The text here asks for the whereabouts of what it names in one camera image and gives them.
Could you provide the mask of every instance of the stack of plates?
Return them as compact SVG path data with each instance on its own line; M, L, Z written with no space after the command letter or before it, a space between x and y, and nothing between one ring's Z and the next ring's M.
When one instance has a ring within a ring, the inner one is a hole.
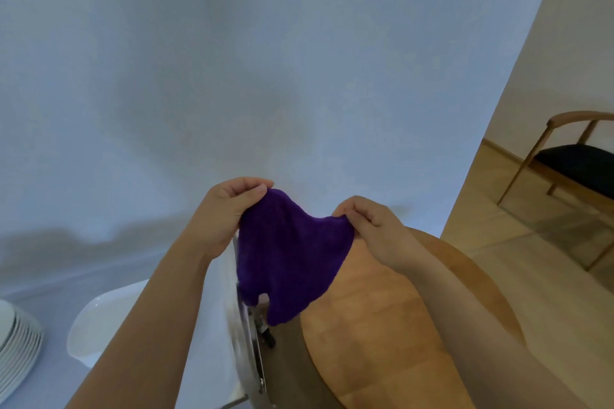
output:
M0 299L0 403L32 369L42 336L41 326L31 315Z

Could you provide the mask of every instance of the hand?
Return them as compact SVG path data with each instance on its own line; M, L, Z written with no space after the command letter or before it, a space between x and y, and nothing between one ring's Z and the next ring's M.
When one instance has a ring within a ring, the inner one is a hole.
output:
M396 272L407 274L408 268L414 268L421 258L430 256L409 228L385 205L353 196L339 204L333 215L346 215L372 256Z
M211 259L221 255L239 228L246 209L262 199L272 181L264 178L235 178L216 184L204 196L180 238Z

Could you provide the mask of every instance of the white wall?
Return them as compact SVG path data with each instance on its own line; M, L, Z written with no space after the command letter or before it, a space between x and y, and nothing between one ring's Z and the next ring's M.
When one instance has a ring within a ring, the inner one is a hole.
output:
M438 235L541 0L0 0L0 284L164 250L205 191Z
M614 0L543 0L486 137L525 157L552 115L614 112ZM554 132L547 147L578 140L587 123ZM614 122L590 139L614 152Z

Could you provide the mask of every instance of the baseboard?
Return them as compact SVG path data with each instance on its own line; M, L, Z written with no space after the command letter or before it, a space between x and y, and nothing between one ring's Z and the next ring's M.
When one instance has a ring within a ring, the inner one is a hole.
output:
M518 165L522 164L524 159L521 157L518 157L516 154L513 154L512 152L510 152L507 149L503 149L501 146L499 146L498 144L495 144L494 142L483 138L482 139L482 144L484 144L485 146L489 147L492 150L495 150L496 152L498 152L499 154L501 154L503 157L509 158L512 162L517 163Z

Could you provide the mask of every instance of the wooden tabletop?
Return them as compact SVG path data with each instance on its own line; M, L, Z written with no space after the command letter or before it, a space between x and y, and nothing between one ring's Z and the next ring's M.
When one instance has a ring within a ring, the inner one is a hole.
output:
M524 343L510 305L479 266L450 244L413 233ZM314 365L348 409L473 407L417 291L362 241L301 323Z

